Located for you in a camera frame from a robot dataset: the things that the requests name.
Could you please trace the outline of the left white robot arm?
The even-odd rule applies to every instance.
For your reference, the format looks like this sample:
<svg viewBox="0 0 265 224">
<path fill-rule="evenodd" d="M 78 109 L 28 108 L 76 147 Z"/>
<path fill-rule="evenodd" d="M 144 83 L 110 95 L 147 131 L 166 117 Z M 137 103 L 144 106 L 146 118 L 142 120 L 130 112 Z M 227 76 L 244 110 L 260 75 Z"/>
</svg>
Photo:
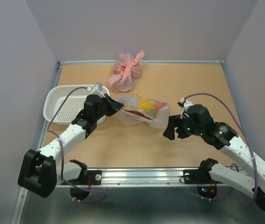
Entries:
<svg viewBox="0 0 265 224">
<path fill-rule="evenodd" d="M 30 149 L 25 153 L 18 185 L 46 198 L 58 184 L 67 181 L 63 175 L 64 168 L 70 168 L 70 180 L 84 183 L 87 179 L 86 166 L 76 160 L 65 164 L 64 156 L 91 135 L 97 128 L 98 120 L 116 114 L 123 106 L 107 94 L 102 97 L 95 94 L 87 96 L 83 109 L 62 134 L 39 150 Z"/>
</svg>

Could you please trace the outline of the clear plastic fruit bag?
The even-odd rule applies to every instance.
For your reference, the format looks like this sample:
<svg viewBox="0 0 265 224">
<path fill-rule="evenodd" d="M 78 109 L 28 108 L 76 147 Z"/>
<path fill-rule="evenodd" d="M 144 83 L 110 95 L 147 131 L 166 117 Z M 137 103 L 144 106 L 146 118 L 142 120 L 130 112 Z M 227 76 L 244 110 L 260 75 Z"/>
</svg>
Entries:
<svg viewBox="0 0 265 224">
<path fill-rule="evenodd" d="M 144 122 L 152 128 L 167 127 L 170 115 L 167 102 L 137 94 L 122 94 L 116 97 L 116 101 L 123 104 L 116 116 L 125 125 L 132 126 Z"/>
</svg>

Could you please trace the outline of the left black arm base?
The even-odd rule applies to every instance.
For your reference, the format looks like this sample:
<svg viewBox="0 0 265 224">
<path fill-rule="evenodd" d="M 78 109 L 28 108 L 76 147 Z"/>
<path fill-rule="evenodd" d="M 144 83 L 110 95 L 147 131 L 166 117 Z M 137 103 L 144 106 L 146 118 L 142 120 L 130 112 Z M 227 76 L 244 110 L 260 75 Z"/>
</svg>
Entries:
<svg viewBox="0 0 265 224">
<path fill-rule="evenodd" d="M 68 180 L 70 185 L 70 196 L 77 203 L 95 203 L 107 198 L 104 191 L 92 187 L 100 186 L 102 179 L 101 170 L 88 170 L 80 174 L 77 179 Z"/>
</svg>

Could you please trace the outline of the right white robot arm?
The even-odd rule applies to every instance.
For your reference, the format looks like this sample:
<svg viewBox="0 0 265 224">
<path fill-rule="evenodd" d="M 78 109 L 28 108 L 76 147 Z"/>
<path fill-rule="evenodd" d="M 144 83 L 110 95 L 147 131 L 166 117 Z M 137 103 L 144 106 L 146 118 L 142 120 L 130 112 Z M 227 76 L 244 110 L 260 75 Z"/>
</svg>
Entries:
<svg viewBox="0 0 265 224">
<path fill-rule="evenodd" d="M 164 137 L 174 140 L 192 135 L 230 157 L 246 173 L 242 174 L 208 158 L 185 178 L 186 184 L 224 183 L 246 194 L 265 212 L 265 161 L 250 148 L 238 133 L 224 122 L 215 122 L 203 105 L 186 103 L 182 114 L 169 116 Z"/>
</svg>

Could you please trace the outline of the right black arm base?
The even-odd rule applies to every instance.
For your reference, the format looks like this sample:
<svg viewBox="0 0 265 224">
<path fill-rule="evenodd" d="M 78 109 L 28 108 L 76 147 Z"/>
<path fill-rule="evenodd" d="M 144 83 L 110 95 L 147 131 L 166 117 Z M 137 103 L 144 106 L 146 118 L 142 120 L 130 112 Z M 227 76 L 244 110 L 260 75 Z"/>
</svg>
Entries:
<svg viewBox="0 0 265 224">
<path fill-rule="evenodd" d="M 222 198 L 217 198 L 217 181 L 211 179 L 209 174 L 205 171 L 200 171 L 199 169 L 186 169 L 183 171 L 182 176 L 179 178 L 180 183 L 186 185 L 195 184 L 197 189 L 197 195 L 191 193 L 193 196 L 197 196 L 202 200 L 207 200 L 209 202 L 218 202 L 226 199 L 230 196 L 224 196 Z"/>
</svg>

